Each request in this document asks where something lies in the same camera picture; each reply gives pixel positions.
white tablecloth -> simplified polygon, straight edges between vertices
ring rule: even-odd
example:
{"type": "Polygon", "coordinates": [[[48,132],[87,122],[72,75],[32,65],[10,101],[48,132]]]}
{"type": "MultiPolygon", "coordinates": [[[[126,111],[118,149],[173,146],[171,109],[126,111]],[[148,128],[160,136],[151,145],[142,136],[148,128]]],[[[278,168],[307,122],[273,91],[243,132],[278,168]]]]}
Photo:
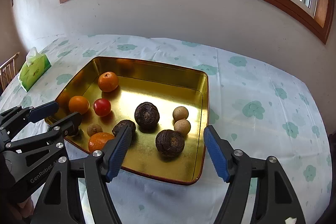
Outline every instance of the white tablecloth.
{"type": "MultiPolygon", "coordinates": [[[[307,224],[329,204],[331,157],[320,113],[299,79],[252,58],[196,43],[167,38],[96,35],[59,38],[43,50],[52,67],[26,93],[15,78],[0,97],[0,112],[16,105],[38,106],[54,100],[68,81],[95,56],[155,60],[209,75],[210,124],[233,148],[250,157],[276,156],[300,201],[307,224]]],[[[45,132],[41,121],[16,137],[45,132]]],[[[66,143],[70,159],[86,154],[66,143]]],[[[79,181],[87,223],[93,223],[85,181],[79,181]]],[[[179,186],[121,170],[108,184],[124,224],[213,223],[227,190],[206,153],[198,182],[179,186]]],[[[33,195],[34,203],[40,190],[33,195]]],[[[250,223],[256,179],[251,180],[242,223],[250,223]]]]}

dried fruit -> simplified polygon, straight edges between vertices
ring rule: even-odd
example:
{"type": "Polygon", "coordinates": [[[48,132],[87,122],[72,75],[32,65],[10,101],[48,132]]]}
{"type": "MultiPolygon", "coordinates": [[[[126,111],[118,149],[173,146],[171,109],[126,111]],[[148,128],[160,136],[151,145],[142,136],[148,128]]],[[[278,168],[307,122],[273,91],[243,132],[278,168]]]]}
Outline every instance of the dried fruit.
{"type": "Polygon", "coordinates": [[[97,123],[90,124],[86,129],[86,133],[89,135],[89,137],[92,137],[94,134],[100,133],[100,132],[103,132],[103,129],[97,123]]]}
{"type": "Polygon", "coordinates": [[[95,150],[102,150],[104,145],[107,143],[109,140],[113,140],[114,135],[106,132],[100,132],[97,134],[94,134],[90,139],[89,139],[89,151],[92,153],[95,150]]]}
{"type": "Polygon", "coordinates": [[[188,116],[189,116],[189,112],[184,106],[178,106],[173,111],[173,118],[175,121],[187,119],[188,116]]]}
{"type": "Polygon", "coordinates": [[[174,124],[174,130],[177,133],[180,133],[183,137],[185,137],[191,129],[191,124],[188,120],[179,120],[174,124]]]}
{"type": "Polygon", "coordinates": [[[103,73],[98,78],[98,87],[103,92],[111,92],[117,88],[119,84],[118,76],[111,71],[103,73]]]}
{"type": "Polygon", "coordinates": [[[173,130],[162,130],[155,138],[155,146],[163,156],[176,157],[184,148],[184,139],[173,130]]]}
{"type": "Polygon", "coordinates": [[[80,114],[85,114],[89,108],[89,101],[83,96],[74,96],[69,101],[70,112],[79,112],[80,114]]]}
{"type": "Polygon", "coordinates": [[[150,102],[144,102],[137,106],[134,119],[141,128],[153,129],[160,119],[160,114],[155,105],[150,102]]]}
{"type": "Polygon", "coordinates": [[[132,130],[132,136],[135,134],[135,123],[130,120],[122,120],[118,122],[115,127],[112,129],[112,133],[114,136],[117,136],[118,132],[123,126],[129,126],[132,130]]]}

dark brown dried fruit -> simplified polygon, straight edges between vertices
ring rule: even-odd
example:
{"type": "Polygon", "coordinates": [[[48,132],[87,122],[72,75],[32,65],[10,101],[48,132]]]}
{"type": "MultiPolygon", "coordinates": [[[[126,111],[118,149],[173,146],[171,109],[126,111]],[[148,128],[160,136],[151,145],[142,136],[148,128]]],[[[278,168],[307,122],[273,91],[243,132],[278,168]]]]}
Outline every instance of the dark brown dried fruit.
{"type": "Polygon", "coordinates": [[[184,148],[184,139],[174,130],[162,130],[155,138],[155,146],[163,156],[176,157],[184,148]]]}
{"type": "Polygon", "coordinates": [[[132,130],[132,136],[135,134],[135,123],[130,120],[122,120],[118,122],[115,127],[112,129],[112,133],[114,136],[117,136],[118,132],[123,126],[129,126],[132,130]]]}
{"type": "Polygon", "coordinates": [[[134,119],[141,128],[153,129],[160,119],[160,114],[155,105],[150,102],[144,102],[137,106],[134,119]]]}

white wall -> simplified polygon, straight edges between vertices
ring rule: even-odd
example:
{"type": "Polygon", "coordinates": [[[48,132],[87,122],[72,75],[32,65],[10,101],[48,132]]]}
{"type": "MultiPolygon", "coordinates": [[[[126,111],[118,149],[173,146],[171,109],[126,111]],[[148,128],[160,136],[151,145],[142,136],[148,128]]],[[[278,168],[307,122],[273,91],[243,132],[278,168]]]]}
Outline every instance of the white wall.
{"type": "Polygon", "coordinates": [[[17,52],[20,52],[17,65],[21,68],[25,61],[26,50],[17,34],[11,0],[0,0],[0,65],[17,52]]]}
{"type": "Polygon", "coordinates": [[[59,36],[129,34],[202,43],[274,65],[305,82],[336,130],[336,20],[327,45],[262,0],[15,0],[19,37],[42,49],[59,36]]]}

tissue box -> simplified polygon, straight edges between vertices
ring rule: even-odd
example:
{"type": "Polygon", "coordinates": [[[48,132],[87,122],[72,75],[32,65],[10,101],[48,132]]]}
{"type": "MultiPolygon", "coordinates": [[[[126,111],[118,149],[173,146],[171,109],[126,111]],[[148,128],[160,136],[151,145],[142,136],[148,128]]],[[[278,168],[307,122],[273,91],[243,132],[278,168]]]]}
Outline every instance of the tissue box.
{"type": "Polygon", "coordinates": [[[36,83],[36,81],[51,67],[51,64],[45,54],[39,54],[33,47],[26,57],[26,62],[23,64],[18,79],[25,91],[36,83]]]}

